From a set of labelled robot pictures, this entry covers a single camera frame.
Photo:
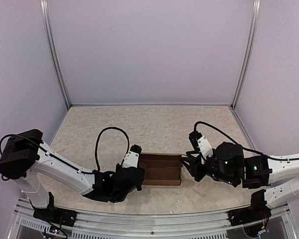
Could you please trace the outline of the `brown cardboard box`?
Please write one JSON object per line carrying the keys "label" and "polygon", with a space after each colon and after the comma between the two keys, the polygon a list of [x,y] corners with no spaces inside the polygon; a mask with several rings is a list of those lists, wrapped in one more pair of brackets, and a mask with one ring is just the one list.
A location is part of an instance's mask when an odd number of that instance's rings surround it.
{"label": "brown cardboard box", "polygon": [[145,170],[143,185],[180,186],[181,154],[142,153],[139,166]]}

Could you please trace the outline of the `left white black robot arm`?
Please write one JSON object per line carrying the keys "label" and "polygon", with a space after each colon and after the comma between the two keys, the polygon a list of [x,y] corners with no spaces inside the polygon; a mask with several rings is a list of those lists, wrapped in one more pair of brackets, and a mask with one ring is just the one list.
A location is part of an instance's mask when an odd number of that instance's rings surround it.
{"label": "left white black robot arm", "polygon": [[139,145],[128,145],[123,161],[116,165],[116,169],[102,172],[99,166],[86,169],[59,155],[42,136],[38,129],[3,136],[6,144],[0,146],[0,174],[4,181],[14,180],[32,206],[47,220],[56,221],[60,211],[37,174],[48,176],[98,202],[119,203],[133,190],[142,190],[145,170],[139,166],[142,151]]}

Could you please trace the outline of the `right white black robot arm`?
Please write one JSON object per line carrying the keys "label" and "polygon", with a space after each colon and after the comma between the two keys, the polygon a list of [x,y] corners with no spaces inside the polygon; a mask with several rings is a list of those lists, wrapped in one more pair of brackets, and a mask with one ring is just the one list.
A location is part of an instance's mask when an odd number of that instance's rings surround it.
{"label": "right white black robot arm", "polygon": [[299,154],[245,158],[240,144],[223,142],[213,149],[200,139],[195,145],[198,149],[188,151],[180,161],[196,182],[209,176],[233,187],[257,190],[245,209],[250,221],[299,196]]}

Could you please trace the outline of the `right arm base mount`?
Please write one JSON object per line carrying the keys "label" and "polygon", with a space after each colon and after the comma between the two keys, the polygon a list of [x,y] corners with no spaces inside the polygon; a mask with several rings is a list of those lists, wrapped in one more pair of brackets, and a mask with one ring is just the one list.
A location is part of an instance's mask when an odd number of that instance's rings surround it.
{"label": "right arm base mount", "polygon": [[271,209],[266,206],[248,206],[230,210],[227,214],[232,227],[268,219],[272,215]]}

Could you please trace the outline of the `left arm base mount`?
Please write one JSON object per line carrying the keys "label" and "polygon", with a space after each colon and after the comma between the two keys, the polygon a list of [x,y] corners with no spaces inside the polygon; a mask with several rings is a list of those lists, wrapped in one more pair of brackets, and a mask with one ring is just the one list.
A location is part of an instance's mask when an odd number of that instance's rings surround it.
{"label": "left arm base mount", "polygon": [[33,216],[47,223],[58,224],[61,226],[74,227],[77,218],[77,211],[54,207],[52,209],[34,208]]}

